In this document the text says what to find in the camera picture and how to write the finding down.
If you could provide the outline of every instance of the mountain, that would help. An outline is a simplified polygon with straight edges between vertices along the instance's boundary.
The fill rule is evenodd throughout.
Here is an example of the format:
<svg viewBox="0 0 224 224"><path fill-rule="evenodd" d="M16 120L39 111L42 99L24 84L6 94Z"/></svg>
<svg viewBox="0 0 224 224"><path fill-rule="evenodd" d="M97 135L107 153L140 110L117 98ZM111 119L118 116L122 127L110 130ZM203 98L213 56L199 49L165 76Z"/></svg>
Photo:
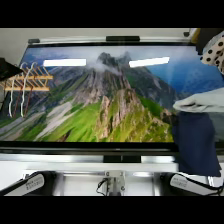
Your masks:
<svg viewBox="0 0 224 224"><path fill-rule="evenodd" d="M27 117L3 125L0 139L172 142L162 117L175 91L148 69L130 68L130 60L128 52L117 58L104 52L91 67L51 69L50 92L33 94ZM6 133L8 125L14 128Z"/></svg>

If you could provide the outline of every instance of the flat screen monitor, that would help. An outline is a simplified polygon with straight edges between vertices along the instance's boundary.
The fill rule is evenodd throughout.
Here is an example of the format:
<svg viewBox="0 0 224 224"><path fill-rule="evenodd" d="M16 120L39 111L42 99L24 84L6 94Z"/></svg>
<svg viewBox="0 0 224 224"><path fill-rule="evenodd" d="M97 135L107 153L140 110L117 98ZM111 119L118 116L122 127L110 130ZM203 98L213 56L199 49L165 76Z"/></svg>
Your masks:
<svg viewBox="0 0 224 224"><path fill-rule="evenodd" d="M186 44L29 45L21 64L29 69L33 63L36 75L53 79L42 79L39 86L46 89L39 91L35 78L28 80L23 117L22 90L13 91L12 117L9 91L1 109L2 145L172 148L171 126L163 117L176 113L174 102L224 87L218 69L202 64L195 46ZM224 141L223 118L212 115L217 142Z"/></svg>

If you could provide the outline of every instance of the metal bracket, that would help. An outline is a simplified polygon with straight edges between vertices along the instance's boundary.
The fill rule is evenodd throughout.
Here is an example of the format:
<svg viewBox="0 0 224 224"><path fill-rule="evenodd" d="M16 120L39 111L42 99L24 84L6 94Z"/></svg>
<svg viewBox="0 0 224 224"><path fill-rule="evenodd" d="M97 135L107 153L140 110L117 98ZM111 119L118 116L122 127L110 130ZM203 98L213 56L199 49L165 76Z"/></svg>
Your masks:
<svg viewBox="0 0 224 224"><path fill-rule="evenodd" d="M105 171L108 178L104 185L104 192L107 196L123 196L125 191L125 172L122 170Z"/></svg>

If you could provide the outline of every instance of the black and white spotted fabric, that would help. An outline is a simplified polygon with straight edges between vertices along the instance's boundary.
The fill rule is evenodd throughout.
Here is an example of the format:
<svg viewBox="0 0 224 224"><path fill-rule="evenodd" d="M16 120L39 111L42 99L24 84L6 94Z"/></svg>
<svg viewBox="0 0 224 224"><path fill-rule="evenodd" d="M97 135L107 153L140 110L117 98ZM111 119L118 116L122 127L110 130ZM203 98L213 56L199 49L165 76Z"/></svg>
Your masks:
<svg viewBox="0 0 224 224"><path fill-rule="evenodd" d="M224 34L200 58L202 63L215 65L224 76Z"/></svg>

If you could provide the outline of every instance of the screen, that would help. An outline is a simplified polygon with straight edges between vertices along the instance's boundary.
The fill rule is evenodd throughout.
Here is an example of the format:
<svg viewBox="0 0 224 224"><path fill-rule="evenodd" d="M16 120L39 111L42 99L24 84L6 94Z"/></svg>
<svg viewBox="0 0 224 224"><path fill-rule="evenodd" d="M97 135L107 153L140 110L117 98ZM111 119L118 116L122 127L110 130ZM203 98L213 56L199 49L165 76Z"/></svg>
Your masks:
<svg viewBox="0 0 224 224"><path fill-rule="evenodd" d="M169 61L129 64L156 58ZM1 110L1 141L173 142L163 117L175 113L174 102L224 87L218 69L202 64L195 46L40 45L27 48L21 63L30 68L36 62L44 73L44 61L56 59L86 59L86 65L45 67L53 76L49 91L25 91L24 117L19 90L13 91L10 117L10 91ZM217 141L224 139L223 118L212 115Z"/></svg>

